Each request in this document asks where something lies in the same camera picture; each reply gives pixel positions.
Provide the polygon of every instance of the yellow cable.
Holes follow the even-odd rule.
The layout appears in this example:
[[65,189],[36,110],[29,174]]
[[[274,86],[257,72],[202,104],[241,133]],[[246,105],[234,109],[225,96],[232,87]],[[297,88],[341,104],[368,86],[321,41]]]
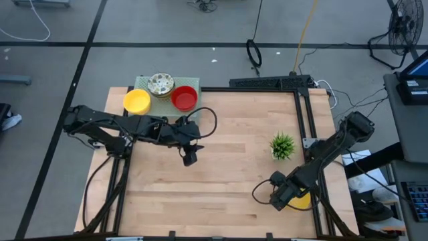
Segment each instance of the yellow cable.
[[315,12],[315,7],[316,7],[317,3],[318,3],[318,0],[314,0],[314,4],[312,5],[312,9],[310,10],[308,20],[306,21],[305,28],[303,29],[303,32],[302,32],[302,36],[300,36],[300,42],[299,42],[299,46],[297,47],[296,61],[294,62],[293,72],[296,72],[297,63],[299,62],[300,46],[302,45],[303,38],[304,38],[305,32],[306,32],[306,28],[308,28],[308,26],[309,26],[310,19],[312,18],[312,15]]

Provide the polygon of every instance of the electric fan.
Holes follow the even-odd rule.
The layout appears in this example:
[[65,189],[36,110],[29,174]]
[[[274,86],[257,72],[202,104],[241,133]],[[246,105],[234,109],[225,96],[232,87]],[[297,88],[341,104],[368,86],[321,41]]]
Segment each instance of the electric fan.
[[[370,38],[368,41],[368,48],[370,50],[370,57],[394,70],[403,65],[407,53],[413,50],[419,41],[419,37],[421,37],[423,6],[421,0],[399,0],[391,10],[392,13],[389,19],[388,32]],[[398,67],[394,67],[373,55],[372,42],[377,40],[377,44],[386,36],[388,36],[391,51],[403,57]]]

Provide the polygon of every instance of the keyboard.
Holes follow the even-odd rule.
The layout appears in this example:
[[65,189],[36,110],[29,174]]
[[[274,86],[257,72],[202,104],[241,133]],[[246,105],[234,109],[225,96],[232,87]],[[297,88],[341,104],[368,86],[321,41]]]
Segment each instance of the keyboard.
[[310,75],[230,79],[230,87],[289,90],[315,88]]
[[[407,199],[411,200],[417,207],[428,210],[428,182],[402,182],[403,190]],[[410,206],[416,222],[428,222],[428,211]]]

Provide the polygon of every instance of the patterned plate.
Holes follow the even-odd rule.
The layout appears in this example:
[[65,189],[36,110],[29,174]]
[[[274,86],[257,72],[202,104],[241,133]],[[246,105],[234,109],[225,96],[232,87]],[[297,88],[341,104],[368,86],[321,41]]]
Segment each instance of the patterned plate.
[[148,91],[154,96],[164,96],[172,92],[175,82],[169,74],[158,73],[150,77],[147,82]]

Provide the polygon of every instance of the white cable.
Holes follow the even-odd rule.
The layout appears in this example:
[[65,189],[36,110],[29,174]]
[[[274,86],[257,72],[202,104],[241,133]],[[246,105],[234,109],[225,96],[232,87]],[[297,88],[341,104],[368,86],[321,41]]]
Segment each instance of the white cable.
[[333,98],[334,98],[334,105],[333,105],[332,107],[330,107],[330,110],[331,110],[331,109],[333,109],[334,107],[336,107],[336,105],[337,105],[337,98],[336,98],[336,95],[334,94],[332,87],[330,86],[330,84],[329,84],[327,81],[325,81],[325,80],[315,81],[315,85],[319,86],[319,85],[320,85],[320,84],[319,84],[319,82],[324,82],[324,83],[326,83],[326,84],[328,85],[328,87],[330,88],[330,91],[331,91],[331,93],[332,93],[332,95],[333,95]]
[[45,28],[47,29],[47,37],[45,37],[44,39],[27,39],[27,38],[23,38],[23,37],[16,37],[13,36],[11,34],[6,33],[3,29],[0,28],[0,31],[2,33],[4,33],[5,35],[8,35],[9,37],[12,37],[14,39],[19,39],[19,40],[23,40],[23,41],[36,41],[36,42],[44,42],[47,39],[49,39],[49,37],[51,36],[51,31],[50,29],[46,26],[45,22],[43,22],[43,20],[41,20],[41,17],[39,16],[39,14],[37,14],[37,12],[35,11],[34,5],[33,5],[33,1],[34,0],[29,0],[29,3],[31,4],[31,9],[34,11],[35,15],[37,16],[37,18],[40,20],[40,22],[43,24],[43,26],[45,26]]

